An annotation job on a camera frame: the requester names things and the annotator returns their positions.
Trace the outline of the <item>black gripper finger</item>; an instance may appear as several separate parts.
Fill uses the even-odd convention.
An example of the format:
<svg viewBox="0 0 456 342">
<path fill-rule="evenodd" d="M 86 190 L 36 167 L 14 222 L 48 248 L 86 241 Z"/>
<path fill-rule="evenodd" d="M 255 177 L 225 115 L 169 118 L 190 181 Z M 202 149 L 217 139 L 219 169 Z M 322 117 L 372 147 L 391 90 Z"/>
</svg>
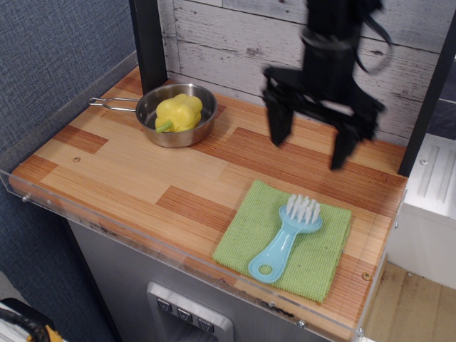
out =
<svg viewBox="0 0 456 342">
<path fill-rule="evenodd" d="M 291 133 L 294 112 L 274 97 L 266 97 L 266 107 L 271 141 L 280 146 Z"/>
<path fill-rule="evenodd" d="M 358 119 L 349 120 L 336 126 L 338 134 L 334 143 L 333 157 L 331 162 L 332 170 L 339 170 L 343 167 L 346 158 L 351 155 L 356 145 L 364 139 L 363 125 Z"/>
</svg>

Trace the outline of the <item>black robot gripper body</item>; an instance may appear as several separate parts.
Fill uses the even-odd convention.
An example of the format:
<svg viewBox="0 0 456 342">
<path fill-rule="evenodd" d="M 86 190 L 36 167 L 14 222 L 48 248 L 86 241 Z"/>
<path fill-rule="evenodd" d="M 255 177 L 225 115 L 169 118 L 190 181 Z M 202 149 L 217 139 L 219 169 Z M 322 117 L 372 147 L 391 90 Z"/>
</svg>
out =
<svg viewBox="0 0 456 342">
<path fill-rule="evenodd" d="M 353 79 L 358 60 L 356 50 L 323 50 L 307 46 L 301 69 L 268 66 L 266 97 L 274 97 L 293 111 L 335 127 L 349 120 L 360 120 L 364 139 L 373 139 L 378 114 L 385 106 L 364 92 Z"/>
</svg>

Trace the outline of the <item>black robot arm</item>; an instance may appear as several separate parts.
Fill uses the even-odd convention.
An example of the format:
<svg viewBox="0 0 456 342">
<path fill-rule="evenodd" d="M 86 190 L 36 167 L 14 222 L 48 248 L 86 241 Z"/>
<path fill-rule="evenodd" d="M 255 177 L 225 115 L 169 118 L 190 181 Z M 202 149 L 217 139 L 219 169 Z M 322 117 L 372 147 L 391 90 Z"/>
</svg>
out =
<svg viewBox="0 0 456 342">
<path fill-rule="evenodd" d="M 279 146 L 291 134 L 294 113 L 328 123 L 338 131 L 331 169 L 343 167 L 356 144 L 372 139 L 385 106 L 362 90 L 353 78 L 360 66 L 359 41 L 364 25 L 390 45 L 387 31 L 371 14 L 381 1 L 307 1 L 307 25 L 301 40 L 300 69 L 268 66 L 263 74 L 271 141 Z"/>
</svg>

